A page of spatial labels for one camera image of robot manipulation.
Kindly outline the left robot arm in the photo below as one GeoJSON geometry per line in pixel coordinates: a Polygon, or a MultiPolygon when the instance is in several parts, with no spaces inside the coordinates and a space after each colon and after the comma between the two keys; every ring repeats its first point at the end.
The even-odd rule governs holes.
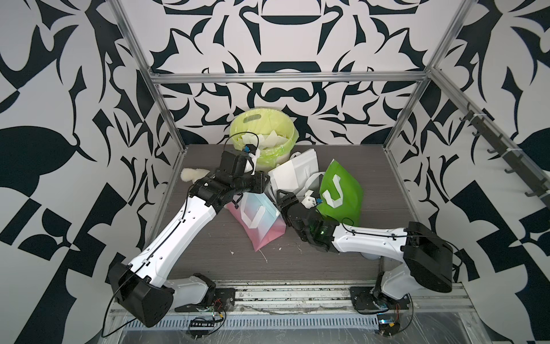
{"type": "Polygon", "coordinates": [[[127,265],[120,262],[110,268],[107,280],[113,300],[137,321],[151,328],[170,310],[213,305],[216,285],[206,276],[168,276],[200,230],[227,204],[245,193],[266,191],[269,176],[256,170],[259,154],[250,146],[225,150],[219,167],[190,186],[183,206],[153,242],[127,265]]]}

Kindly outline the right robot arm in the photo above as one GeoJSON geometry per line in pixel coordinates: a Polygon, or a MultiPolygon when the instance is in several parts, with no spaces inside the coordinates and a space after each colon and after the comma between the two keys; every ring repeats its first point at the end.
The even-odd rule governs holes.
{"type": "Polygon", "coordinates": [[[336,253],[387,257],[400,264],[381,272],[370,290],[352,293],[355,310],[363,315],[381,314],[410,302],[412,291],[427,289],[450,293],[453,289],[453,248],[419,222],[405,228],[371,229],[338,222],[314,207],[306,208],[290,191],[276,192],[276,205],[287,226],[303,242],[336,253]]]}

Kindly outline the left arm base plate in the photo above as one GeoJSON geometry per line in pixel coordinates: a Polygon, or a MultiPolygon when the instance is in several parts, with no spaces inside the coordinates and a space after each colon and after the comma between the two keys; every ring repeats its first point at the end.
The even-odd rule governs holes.
{"type": "Polygon", "coordinates": [[[175,308],[176,312],[230,311],[235,305],[235,288],[209,289],[198,304],[187,304],[175,308]]]}

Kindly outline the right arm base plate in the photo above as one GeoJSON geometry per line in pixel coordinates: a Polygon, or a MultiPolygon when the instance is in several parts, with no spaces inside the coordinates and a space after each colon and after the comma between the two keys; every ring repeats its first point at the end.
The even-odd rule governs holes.
{"type": "Polygon", "coordinates": [[[410,298],[406,295],[394,300],[382,292],[375,292],[374,287],[351,287],[350,299],[355,311],[362,315],[382,314],[388,311],[409,310],[410,298]]]}

